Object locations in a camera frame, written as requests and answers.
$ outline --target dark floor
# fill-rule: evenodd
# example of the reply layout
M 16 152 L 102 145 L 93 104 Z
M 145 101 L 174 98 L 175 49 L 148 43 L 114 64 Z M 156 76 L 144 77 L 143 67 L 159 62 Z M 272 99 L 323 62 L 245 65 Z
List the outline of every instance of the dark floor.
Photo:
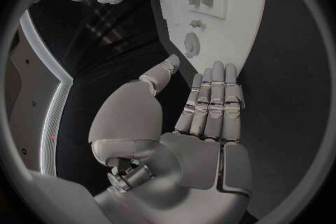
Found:
M 94 159 L 87 143 L 91 122 L 114 90 L 165 59 L 166 50 L 171 53 L 169 42 L 162 39 L 164 24 L 158 24 L 157 11 L 154 21 L 149 0 L 127 0 L 113 7 L 41 0 L 31 13 L 50 50 L 74 77 L 57 141 L 58 176 L 95 195 L 108 181 L 106 168 Z M 189 82 L 192 74 L 191 68 L 183 76 Z M 254 176 L 249 211 L 259 218 L 282 201 L 309 168 L 328 115 L 326 54 L 302 0 L 266 0 L 239 81 L 246 102 L 242 143 Z M 188 90 L 177 74 L 158 97 L 164 132 L 172 130 Z

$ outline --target humanoid robot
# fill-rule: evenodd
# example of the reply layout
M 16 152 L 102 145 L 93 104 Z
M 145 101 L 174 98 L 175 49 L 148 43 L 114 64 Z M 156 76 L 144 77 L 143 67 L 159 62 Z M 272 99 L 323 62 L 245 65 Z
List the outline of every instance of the humanoid robot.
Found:
M 111 187 L 96 200 L 112 221 L 238 223 L 246 211 L 251 166 L 240 144 L 245 104 L 236 67 L 216 61 L 196 74 L 175 129 L 161 135 L 162 109 L 155 96 L 178 68 L 179 58 L 171 55 L 122 85 L 92 123 L 92 152 L 111 169 Z

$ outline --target led light strip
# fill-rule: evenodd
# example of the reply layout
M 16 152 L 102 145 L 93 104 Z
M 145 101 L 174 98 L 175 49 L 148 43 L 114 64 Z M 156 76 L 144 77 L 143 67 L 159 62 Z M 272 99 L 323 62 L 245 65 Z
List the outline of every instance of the led light strip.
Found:
M 20 18 L 25 37 L 43 64 L 59 79 L 60 83 L 50 102 L 40 142 L 40 172 L 56 176 L 55 153 L 62 112 L 70 92 L 73 78 L 57 62 L 38 34 L 30 14 L 26 11 Z

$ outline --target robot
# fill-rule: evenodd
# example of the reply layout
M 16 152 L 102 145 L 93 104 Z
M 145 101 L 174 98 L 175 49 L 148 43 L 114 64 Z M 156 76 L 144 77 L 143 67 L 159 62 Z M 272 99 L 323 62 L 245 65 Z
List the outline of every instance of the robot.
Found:
M 111 183 L 95 198 L 111 221 L 238 223 L 246 211 L 251 164 L 240 143 L 245 103 L 236 67 L 216 61 L 197 73 L 175 129 L 161 135 L 155 96 L 179 63 L 171 55 L 122 85 L 92 122 L 88 142 L 98 162 L 109 167 Z

